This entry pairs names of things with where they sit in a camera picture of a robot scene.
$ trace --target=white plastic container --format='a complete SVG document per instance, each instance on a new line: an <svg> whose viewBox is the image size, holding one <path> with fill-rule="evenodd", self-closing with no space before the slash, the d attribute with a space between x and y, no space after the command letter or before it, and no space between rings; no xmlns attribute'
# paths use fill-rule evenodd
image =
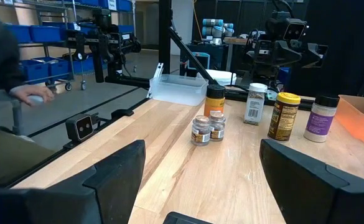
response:
<svg viewBox="0 0 364 224"><path fill-rule="evenodd" d="M231 72L211 70L211 69L207 69L207 72L214 80L216 80L219 83L219 85L221 86L230 85ZM237 75L233 73L233 81L231 84L235 85L236 80L237 80Z"/></svg>
<svg viewBox="0 0 364 224"><path fill-rule="evenodd" d="M208 80L183 77L180 75L161 75L150 79L150 97L171 103L197 106L205 98Z"/></svg>

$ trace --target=black lid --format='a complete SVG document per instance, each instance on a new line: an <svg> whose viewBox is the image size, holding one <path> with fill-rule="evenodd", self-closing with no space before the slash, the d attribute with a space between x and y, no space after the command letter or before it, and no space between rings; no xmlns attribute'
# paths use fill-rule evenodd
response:
<svg viewBox="0 0 364 224"><path fill-rule="evenodd" d="M222 99L225 97L226 88L221 85L207 86L207 97L214 99Z"/></svg>
<svg viewBox="0 0 364 224"><path fill-rule="evenodd" d="M319 95L316 97L314 103L321 106L337 107L339 103L339 96Z"/></svg>

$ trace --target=person's hand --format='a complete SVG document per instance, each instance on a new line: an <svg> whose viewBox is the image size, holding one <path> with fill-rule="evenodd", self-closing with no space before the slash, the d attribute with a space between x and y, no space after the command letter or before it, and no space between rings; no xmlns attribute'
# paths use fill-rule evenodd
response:
<svg viewBox="0 0 364 224"><path fill-rule="evenodd" d="M15 87L11 89L11 94L29 106L33 106L34 104L28 96L40 96L44 99L44 103L52 101L55 97L52 91L50 91L46 86L37 85L23 85Z"/></svg>

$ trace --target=clear plastic bin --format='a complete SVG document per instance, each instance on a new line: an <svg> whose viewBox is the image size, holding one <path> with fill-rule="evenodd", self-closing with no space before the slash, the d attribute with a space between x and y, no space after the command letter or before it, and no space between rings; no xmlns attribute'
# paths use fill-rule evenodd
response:
<svg viewBox="0 0 364 224"><path fill-rule="evenodd" d="M208 80L180 75L161 75L150 79L153 99L189 106L197 106L203 101L207 86Z"/></svg>
<svg viewBox="0 0 364 224"><path fill-rule="evenodd" d="M364 97L339 95L335 118L349 133L364 141Z"/></svg>

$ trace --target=caster wheel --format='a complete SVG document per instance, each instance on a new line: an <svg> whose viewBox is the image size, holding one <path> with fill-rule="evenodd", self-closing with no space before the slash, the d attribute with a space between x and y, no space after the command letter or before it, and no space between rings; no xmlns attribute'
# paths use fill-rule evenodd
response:
<svg viewBox="0 0 364 224"><path fill-rule="evenodd" d="M65 90L67 91L72 90L72 85L70 83L65 84Z"/></svg>

